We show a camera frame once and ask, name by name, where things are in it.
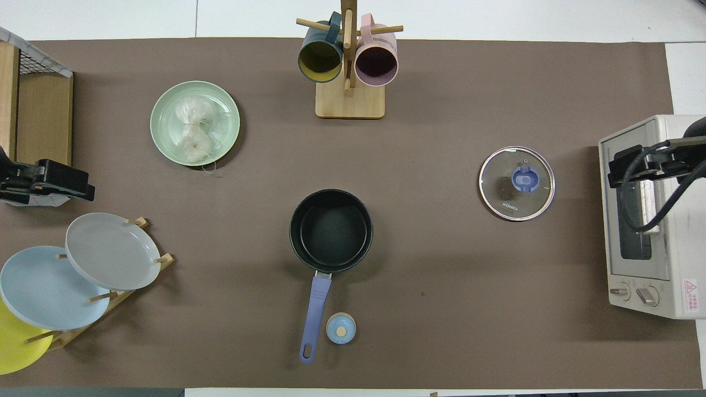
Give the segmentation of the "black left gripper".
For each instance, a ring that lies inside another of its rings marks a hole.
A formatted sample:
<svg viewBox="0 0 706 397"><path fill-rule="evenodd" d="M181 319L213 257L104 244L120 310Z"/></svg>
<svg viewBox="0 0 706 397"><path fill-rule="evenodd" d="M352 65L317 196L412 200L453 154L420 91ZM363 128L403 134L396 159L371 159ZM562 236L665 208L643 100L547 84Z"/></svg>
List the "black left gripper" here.
<svg viewBox="0 0 706 397"><path fill-rule="evenodd" d="M79 199L93 202L95 186L88 184L89 174L80 169L42 159L34 165L12 161L1 147L1 191L2 201L10 204L28 205L30 197L42 196L52 199ZM67 191L63 189L85 189Z"/></svg>

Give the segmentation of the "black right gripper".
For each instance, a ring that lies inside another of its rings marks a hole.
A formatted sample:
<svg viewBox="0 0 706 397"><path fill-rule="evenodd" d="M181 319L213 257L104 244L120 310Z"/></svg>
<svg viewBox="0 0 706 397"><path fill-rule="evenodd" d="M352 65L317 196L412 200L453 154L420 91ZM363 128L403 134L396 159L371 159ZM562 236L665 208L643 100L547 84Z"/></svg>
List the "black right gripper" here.
<svg viewBox="0 0 706 397"><path fill-rule="evenodd" d="M677 178L681 184L687 178L703 178L704 146L704 137L686 137L667 139L645 149L641 145L626 148L608 162L608 186L617 189L625 181L633 183L641 179ZM629 173L629 165L640 154L642 167Z"/></svg>

